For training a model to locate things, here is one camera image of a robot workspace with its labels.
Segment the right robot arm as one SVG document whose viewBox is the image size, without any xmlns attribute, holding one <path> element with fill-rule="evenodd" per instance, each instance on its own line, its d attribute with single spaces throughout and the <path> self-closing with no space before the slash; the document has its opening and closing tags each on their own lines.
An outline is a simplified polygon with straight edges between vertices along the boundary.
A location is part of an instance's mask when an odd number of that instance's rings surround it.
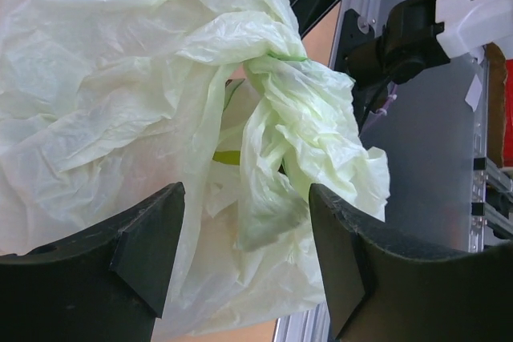
<svg viewBox="0 0 513 342">
<path fill-rule="evenodd" d="M 341 0 L 289 0 L 306 36 Z M 347 10 L 333 67 L 358 88 L 403 84 L 489 43 L 512 56 L 512 0 L 404 0 L 389 13 L 380 36 Z"/>
</svg>

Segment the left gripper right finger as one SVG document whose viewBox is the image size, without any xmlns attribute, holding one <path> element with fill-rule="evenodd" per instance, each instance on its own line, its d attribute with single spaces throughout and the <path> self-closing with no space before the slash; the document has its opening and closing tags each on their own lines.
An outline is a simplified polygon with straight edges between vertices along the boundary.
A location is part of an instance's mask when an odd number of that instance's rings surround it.
<svg viewBox="0 0 513 342">
<path fill-rule="evenodd" d="M 510 243 L 478 253 L 430 243 L 318 183 L 309 211 L 335 340 L 511 340 Z"/>
</svg>

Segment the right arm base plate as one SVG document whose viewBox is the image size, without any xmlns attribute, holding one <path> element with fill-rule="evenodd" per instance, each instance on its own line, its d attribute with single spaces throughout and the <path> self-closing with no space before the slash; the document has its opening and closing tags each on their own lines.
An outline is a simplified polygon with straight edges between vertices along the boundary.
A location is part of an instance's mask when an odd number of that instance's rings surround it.
<svg viewBox="0 0 513 342">
<path fill-rule="evenodd" d="M 380 74 L 378 39 L 374 28 L 353 9 L 342 18 L 334 69 L 359 82 L 369 82 Z"/>
</svg>

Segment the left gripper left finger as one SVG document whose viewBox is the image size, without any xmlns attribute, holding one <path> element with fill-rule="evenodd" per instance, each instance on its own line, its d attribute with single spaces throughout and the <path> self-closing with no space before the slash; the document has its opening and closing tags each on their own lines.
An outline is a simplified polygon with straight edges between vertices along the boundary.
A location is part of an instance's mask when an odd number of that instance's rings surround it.
<svg viewBox="0 0 513 342">
<path fill-rule="evenodd" d="M 149 341 L 184 218 L 170 184 L 134 207 L 25 255 L 1 258 L 4 341 Z"/>
</svg>

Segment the green plastic bag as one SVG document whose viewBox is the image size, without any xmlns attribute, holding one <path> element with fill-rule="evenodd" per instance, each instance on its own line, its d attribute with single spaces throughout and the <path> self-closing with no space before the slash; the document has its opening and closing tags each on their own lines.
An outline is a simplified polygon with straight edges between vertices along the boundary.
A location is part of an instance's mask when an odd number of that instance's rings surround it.
<svg viewBox="0 0 513 342">
<path fill-rule="evenodd" d="M 1 0 L 1 251 L 180 182 L 154 340 L 313 308 L 310 185 L 379 220 L 390 194 L 352 88 L 308 58 L 289 0 Z"/>
</svg>

